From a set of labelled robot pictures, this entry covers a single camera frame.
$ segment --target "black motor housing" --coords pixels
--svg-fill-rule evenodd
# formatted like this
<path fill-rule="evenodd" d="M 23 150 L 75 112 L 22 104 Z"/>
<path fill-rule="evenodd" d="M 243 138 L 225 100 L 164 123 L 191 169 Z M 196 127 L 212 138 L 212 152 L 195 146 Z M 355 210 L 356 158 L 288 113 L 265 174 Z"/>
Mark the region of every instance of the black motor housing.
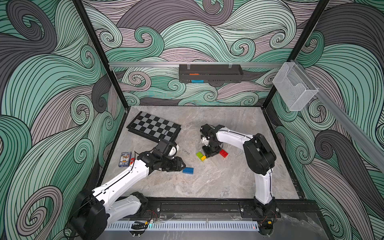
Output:
<path fill-rule="evenodd" d="M 103 204 L 93 193 L 82 190 L 72 206 L 71 226 L 83 240 L 97 239 L 107 227 L 107 218 Z"/>
<path fill-rule="evenodd" d="M 254 135 L 243 147 L 247 164 L 253 172 L 266 175 L 275 166 L 276 155 L 262 134 Z"/>

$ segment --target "black frame post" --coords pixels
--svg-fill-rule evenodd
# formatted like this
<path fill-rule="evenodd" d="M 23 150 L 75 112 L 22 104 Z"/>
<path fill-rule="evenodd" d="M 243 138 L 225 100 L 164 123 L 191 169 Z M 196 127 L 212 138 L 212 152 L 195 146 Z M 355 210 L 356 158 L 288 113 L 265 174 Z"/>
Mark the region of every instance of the black frame post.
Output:
<path fill-rule="evenodd" d="M 305 25 L 303 32 L 301 33 L 299 39 L 297 40 L 296 45 L 293 47 L 292 52 L 287 59 L 287 62 L 290 62 L 291 60 L 295 60 L 296 57 L 299 55 L 301 48 L 304 46 L 305 42 L 311 35 L 317 22 L 319 21 L 320 16 L 322 15 L 325 8 L 327 7 L 328 2 L 329 0 L 320 0 L 319 3 L 316 5 L 316 8 L 314 9 L 311 17 L 307 20 L 307 24 Z M 263 111 L 268 107 L 275 93 L 276 93 L 276 88 L 275 86 L 272 86 L 271 90 L 268 93 L 268 96 L 265 98 L 264 103 L 262 105 Z"/>
<path fill-rule="evenodd" d="M 81 0 L 72 0 L 72 1 L 73 1 L 73 4 L 77 10 L 77 13 L 79 14 L 79 16 L 81 18 L 81 21 L 83 22 L 85 29 L 88 32 L 89 37 L 91 38 L 93 46 L 95 47 L 96 52 L 100 57 L 101 63 L 103 64 L 105 70 L 107 71 L 109 79 L 112 82 L 112 85 L 115 88 L 122 105 L 124 106 L 124 109 L 127 111 L 129 109 L 129 105 L 128 105 L 127 101 L 125 100 L 124 94 L 121 91 L 121 88 L 119 86 L 119 82 L 118 82 L 115 74 L 109 68 L 107 55 L 105 55 L 105 52 L 104 52 L 103 48 L 101 47 L 101 44 L 99 42 L 99 39 L 97 38 L 95 29 L 93 28 L 93 26 L 91 24 L 91 20 L 89 19 L 88 14 L 85 11 L 84 5 L 83 5 Z"/>
<path fill-rule="evenodd" d="M 112 146 L 111 146 L 111 149 L 109 150 L 108 157 L 105 160 L 103 170 L 101 171 L 100 177 L 98 179 L 97 186 L 100 186 L 103 179 L 104 179 L 105 173 L 107 171 L 109 162 L 112 158 L 112 154 L 113 154 L 113 151 L 114 151 L 116 144 L 118 142 L 118 139 L 119 139 L 120 133 L 122 131 L 123 125 L 124 125 L 124 123 L 128 117 L 128 112 L 129 112 L 130 106 L 128 105 L 127 101 L 125 100 L 124 94 L 121 91 L 121 88 L 119 86 L 119 82 L 116 78 L 115 73 L 113 73 L 112 70 L 109 68 L 107 55 L 105 55 L 105 52 L 104 52 L 104 50 L 103 50 L 103 48 L 99 42 L 99 39 L 97 38 L 96 32 L 95 32 L 95 30 L 91 24 L 91 20 L 89 19 L 87 12 L 85 11 L 85 8 L 84 8 L 82 1 L 81 0 L 72 0 L 72 1 L 73 1 L 73 4 L 77 10 L 77 13 L 79 14 L 79 16 L 81 18 L 81 21 L 83 22 L 85 29 L 88 32 L 88 35 L 89 35 L 89 37 L 93 43 L 93 46 L 95 47 L 96 52 L 99 55 L 101 63 L 103 64 L 105 71 L 108 74 L 109 80 L 111 81 L 113 87 L 115 88 L 115 91 L 116 91 L 116 93 L 117 93 L 117 95 L 118 95 L 118 97 L 119 97 L 119 99 L 120 99 L 120 101 L 121 101 L 121 103 L 125 109 L 125 113 L 124 113 L 123 118 L 120 122 L 119 129 L 116 133 L 115 139 L 112 142 Z"/>

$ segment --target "red lego brick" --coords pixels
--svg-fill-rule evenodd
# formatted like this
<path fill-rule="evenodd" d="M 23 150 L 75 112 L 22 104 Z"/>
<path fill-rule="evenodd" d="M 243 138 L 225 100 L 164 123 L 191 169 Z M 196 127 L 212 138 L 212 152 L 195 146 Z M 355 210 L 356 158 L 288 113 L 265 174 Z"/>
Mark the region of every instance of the red lego brick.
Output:
<path fill-rule="evenodd" d="M 224 151 L 224 149 L 220 150 L 220 155 L 226 158 L 228 156 L 228 153 Z"/>

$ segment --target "deck of cards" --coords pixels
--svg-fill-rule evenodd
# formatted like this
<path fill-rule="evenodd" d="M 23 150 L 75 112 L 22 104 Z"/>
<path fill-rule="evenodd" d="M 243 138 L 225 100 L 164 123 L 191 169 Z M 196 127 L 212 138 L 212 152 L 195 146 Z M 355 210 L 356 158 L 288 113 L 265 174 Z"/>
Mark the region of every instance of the deck of cards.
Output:
<path fill-rule="evenodd" d="M 128 167 L 131 165 L 132 152 L 122 152 L 119 167 Z"/>

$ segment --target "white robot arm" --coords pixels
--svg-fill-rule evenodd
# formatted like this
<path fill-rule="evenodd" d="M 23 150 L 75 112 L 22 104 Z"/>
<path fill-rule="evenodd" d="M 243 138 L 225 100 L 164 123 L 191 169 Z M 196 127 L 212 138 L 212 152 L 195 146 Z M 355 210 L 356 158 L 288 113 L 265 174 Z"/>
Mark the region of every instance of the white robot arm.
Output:
<path fill-rule="evenodd" d="M 265 216 L 272 208 L 271 174 L 276 156 L 261 134 L 249 135 L 218 125 L 201 127 L 203 151 L 207 157 L 220 152 L 223 142 L 243 149 L 248 166 L 255 172 L 255 212 Z M 161 139 L 156 147 L 139 154 L 132 166 L 109 182 L 93 189 L 84 189 L 76 197 L 68 221 L 83 240 L 97 239 L 108 224 L 127 215 L 146 211 L 147 199 L 139 192 L 118 200 L 132 185 L 154 170 L 181 171 L 186 165 L 176 157 L 179 146 Z"/>
<path fill-rule="evenodd" d="M 250 135 L 232 131 L 223 125 L 212 127 L 205 124 L 201 126 L 200 132 L 201 142 L 205 145 L 203 151 L 207 157 L 218 154 L 223 142 L 244 150 L 248 166 L 255 174 L 256 203 L 265 208 L 273 200 L 271 175 L 276 160 L 276 155 L 265 137 L 260 133 Z"/>
<path fill-rule="evenodd" d="M 132 166 L 109 182 L 92 191 L 82 190 L 76 197 L 68 219 L 81 238 L 97 239 L 108 224 L 140 212 L 142 204 L 148 201 L 141 193 L 134 192 L 124 199 L 116 200 L 154 170 L 183 170 L 185 163 L 180 157 L 175 157 L 178 149 L 176 143 L 161 139 L 156 147 L 140 153 Z"/>

